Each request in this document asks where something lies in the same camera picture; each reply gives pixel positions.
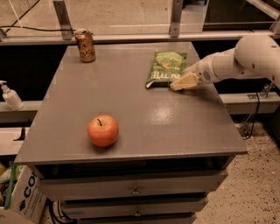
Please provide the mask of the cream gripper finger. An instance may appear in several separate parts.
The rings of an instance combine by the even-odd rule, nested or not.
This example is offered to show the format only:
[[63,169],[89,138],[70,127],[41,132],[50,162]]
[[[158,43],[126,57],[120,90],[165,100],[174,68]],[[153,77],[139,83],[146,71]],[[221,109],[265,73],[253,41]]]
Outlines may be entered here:
[[175,80],[171,85],[171,89],[179,91],[182,89],[194,88],[198,85],[199,78],[195,73],[185,73],[180,79]]

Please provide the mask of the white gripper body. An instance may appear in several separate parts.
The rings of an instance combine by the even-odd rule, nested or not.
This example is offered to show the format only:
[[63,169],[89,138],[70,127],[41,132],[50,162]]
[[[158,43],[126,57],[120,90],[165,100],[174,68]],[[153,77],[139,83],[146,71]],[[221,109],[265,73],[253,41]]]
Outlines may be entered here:
[[206,56],[204,59],[184,69],[183,75],[192,72],[198,76],[199,83],[205,84],[220,81],[221,79],[214,72],[214,57],[215,54]]

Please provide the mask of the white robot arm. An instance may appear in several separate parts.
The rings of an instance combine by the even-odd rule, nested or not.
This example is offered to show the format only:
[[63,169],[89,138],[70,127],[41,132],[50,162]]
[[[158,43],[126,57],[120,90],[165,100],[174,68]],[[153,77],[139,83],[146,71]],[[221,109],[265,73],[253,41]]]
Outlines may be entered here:
[[174,91],[228,79],[267,78],[280,88],[280,46],[266,35],[242,37],[234,48],[207,55],[171,83]]

